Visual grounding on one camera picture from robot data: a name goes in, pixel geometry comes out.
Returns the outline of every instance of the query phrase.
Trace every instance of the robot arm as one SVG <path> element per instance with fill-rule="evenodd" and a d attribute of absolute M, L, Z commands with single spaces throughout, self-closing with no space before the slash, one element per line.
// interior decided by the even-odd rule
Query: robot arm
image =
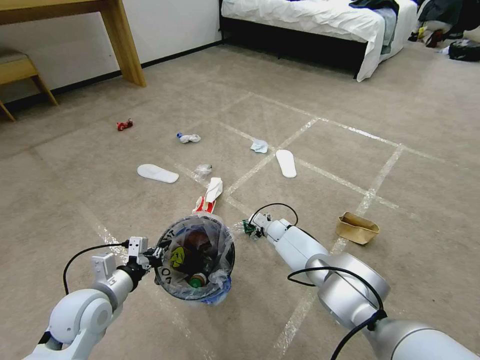
<path fill-rule="evenodd" d="M 119 267 L 111 252 L 92 256 L 95 282 L 91 288 L 77 290 L 60 300 L 38 345 L 25 359 L 87 359 L 122 312 L 128 294 L 150 270 L 150 261 L 144 255 L 147 247 L 146 237 L 131 237 L 128 262 Z"/>
<path fill-rule="evenodd" d="M 255 214 L 251 224 L 264 235 L 293 271 L 336 267 L 366 280 L 384 301 L 387 282 L 372 268 L 348 253 L 330 255 L 318 241 L 285 219 L 271 220 Z M 357 278 L 340 271 L 313 270 L 302 274 L 304 282 L 318 287 L 318 299 L 335 319 L 351 330 L 370 319 L 379 304 L 372 291 Z M 416 321 L 378 320 L 363 329 L 379 360 L 480 360 L 473 352 L 441 331 Z"/>

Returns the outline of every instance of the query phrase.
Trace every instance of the brown paper bag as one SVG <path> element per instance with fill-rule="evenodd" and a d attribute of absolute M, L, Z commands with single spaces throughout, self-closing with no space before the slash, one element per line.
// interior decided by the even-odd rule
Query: brown paper bag
<path fill-rule="evenodd" d="M 336 234 L 354 243 L 365 245 L 380 231 L 379 226 L 363 217 L 346 212 L 338 218 Z"/>

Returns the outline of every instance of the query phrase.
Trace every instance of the trash bin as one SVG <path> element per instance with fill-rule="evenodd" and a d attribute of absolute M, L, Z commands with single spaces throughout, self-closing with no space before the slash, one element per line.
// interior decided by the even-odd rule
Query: trash bin
<path fill-rule="evenodd" d="M 157 243 L 162 266 L 155 268 L 155 283 L 178 299 L 220 303 L 231 288 L 233 240 L 219 216 L 198 212 L 180 219 Z"/>

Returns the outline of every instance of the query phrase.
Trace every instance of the clothes pile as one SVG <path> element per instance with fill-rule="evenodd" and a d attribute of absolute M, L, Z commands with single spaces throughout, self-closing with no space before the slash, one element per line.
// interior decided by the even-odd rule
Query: clothes pile
<path fill-rule="evenodd" d="M 480 0 L 419 0 L 418 22 L 409 41 L 436 48 L 444 39 L 461 39 L 480 26 Z"/>

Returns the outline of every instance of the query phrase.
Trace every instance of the black cable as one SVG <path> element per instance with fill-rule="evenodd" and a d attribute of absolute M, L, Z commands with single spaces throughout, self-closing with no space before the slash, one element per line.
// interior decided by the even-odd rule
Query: black cable
<path fill-rule="evenodd" d="M 333 354 L 331 355 L 331 358 L 330 358 L 330 360 L 335 360 L 338 357 L 338 355 L 339 355 L 340 351 L 342 350 L 342 348 L 344 347 L 344 345 L 356 333 L 358 333 L 360 330 L 362 330 L 365 327 L 367 327 L 368 330 L 373 331 L 375 329 L 375 323 L 378 320 L 386 318 L 387 313 L 384 310 L 384 303 L 382 302 L 382 298 L 380 297 L 379 293 L 375 290 L 375 288 L 367 280 L 365 280 L 363 277 L 361 277 L 360 275 L 357 275 L 356 273 L 354 273 L 350 270 L 341 268 L 341 267 L 335 267 L 335 266 L 308 267 L 308 268 L 305 268 L 305 269 L 301 269 L 301 270 L 292 272 L 290 275 L 287 276 L 287 280 L 290 280 L 291 282 L 294 282 L 294 283 L 297 283 L 297 284 L 314 287 L 316 285 L 310 284 L 310 283 L 307 283 L 307 282 L 303 282 L 303 281 L 300 281 L 300 280 L 296 280 L 296 279 L 293 279 L 292 277 L 295 276 L 295 275 L 298 275 L 298 274 L 308 273 L 308 272 L 316 271 L 316 270 L 330 270 L 330 271 L 336 271 L 336 272 L 341 272 L 341 273 L 346 273 L 346 274 L 352 275 L 354 278 L 357 278 L 358 280 L 360 280 L 367 288 L 370 289 L 370 291 L 373 293 L 373 295 L 375 296 L 376 301 L 378 303 L 378 310 L 370 318 L 368 318 L 367 320 L 365 320 L 364 322 L 362 322 L 361 324 L 355 326 L 352 330 L 350 330 L 348 332 L 348 334 L 345 335 L 345 337 L 340 341 L 340 343 L 338 343 L 335 351 L 333 352 Z"/>
<path fill-rule="evenodd" d="M 73 257 L 66 263 L 65 268 L 63 269 L 63 287 L 65 288 L 65 295 L 69 294 L 69 286 L 67 284 L 67 271 L 69 270 L 70 264 L 80 255 L 89 252 L 91 250 L 96 250 L 96 249 L 101 249 L 101 248 L 108 248 L 108 247 L 117 247 L 117 246 L 123 246 L 124 248 L 128 247 L 129 241 L 126 240 L 122 243 L 114 243 L 114 244 L 103 244 L 103 245 L 97 245 L 97 246 L 92 246 L 88 247 L 82 251 L 77 252 Z"/>
<path fill-rule="evenodd" d="M 283 205 L 284 207 L 287 207 L 289 208 L 290 210 L 293 211 L 293 213 L 295 214 L 295 223 L 293 224 L 293 226 L 297 225 L 299 223 L 299 216 L 297 215 L 297 212 L 294 210 L 293 207 L 291 207 L 290 205 L 287 205 L 283 202 L 272 202 L 271 204 L 268 204 L 268 205 L 265 205 L 265 206 L 262 206 L 261 208 L 259 208 L 257 211 L 255 211 L 255 213 L 252 215 L 252 217 L 250 218 L 250 221 L 248 222 L 248 225 L 252 225 L 252 220 L 255 218 L 255 215 L 257 215 L 260 210 L 263 210 L 269 206 L 272 206 L 272 205 Z"/>

